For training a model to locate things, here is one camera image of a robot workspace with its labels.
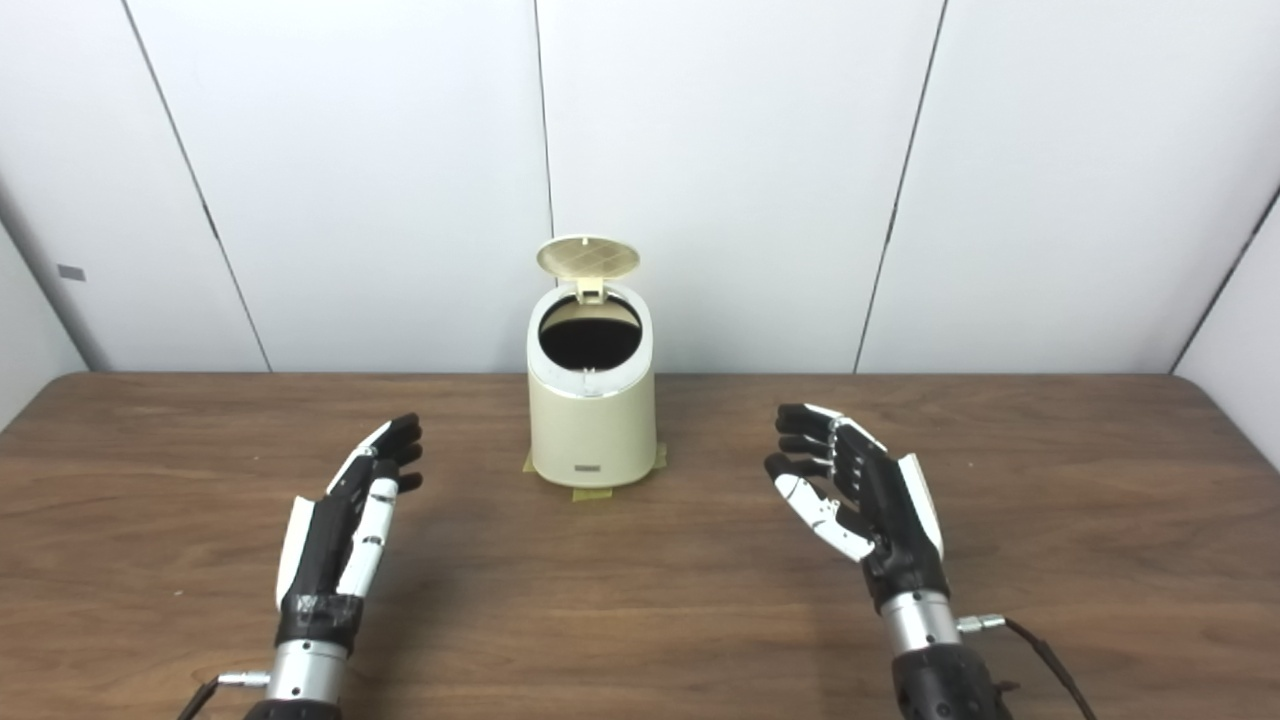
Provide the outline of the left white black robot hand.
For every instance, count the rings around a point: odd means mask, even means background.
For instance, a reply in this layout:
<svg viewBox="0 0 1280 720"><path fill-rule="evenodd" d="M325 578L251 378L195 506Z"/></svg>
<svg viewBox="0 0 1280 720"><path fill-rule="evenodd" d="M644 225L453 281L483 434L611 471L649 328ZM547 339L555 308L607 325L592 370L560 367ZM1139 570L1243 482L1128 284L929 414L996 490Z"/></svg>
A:
<svg viewBox="0 0 1280 720"><path fill-rule="evenodd" d="M323 497L294 498L276 574L274 643L323 642L352 652L365 600L401 495L422 484L417 414L396 416L351 451Z"/></svg>

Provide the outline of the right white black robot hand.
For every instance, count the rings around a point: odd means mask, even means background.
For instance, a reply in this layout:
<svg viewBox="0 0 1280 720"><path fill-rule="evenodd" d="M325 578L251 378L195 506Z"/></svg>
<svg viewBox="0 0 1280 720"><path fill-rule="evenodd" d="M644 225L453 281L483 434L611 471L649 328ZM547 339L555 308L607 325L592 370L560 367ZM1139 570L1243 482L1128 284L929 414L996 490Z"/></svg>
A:
<svg viewBox="0 0 1280 720"><path fill-rule="evenodd" d="M919 460L895 457L850 416L781 404L773 487L828 546L861 566L876 609L901 594L950 598L945 542Z"/></svg>

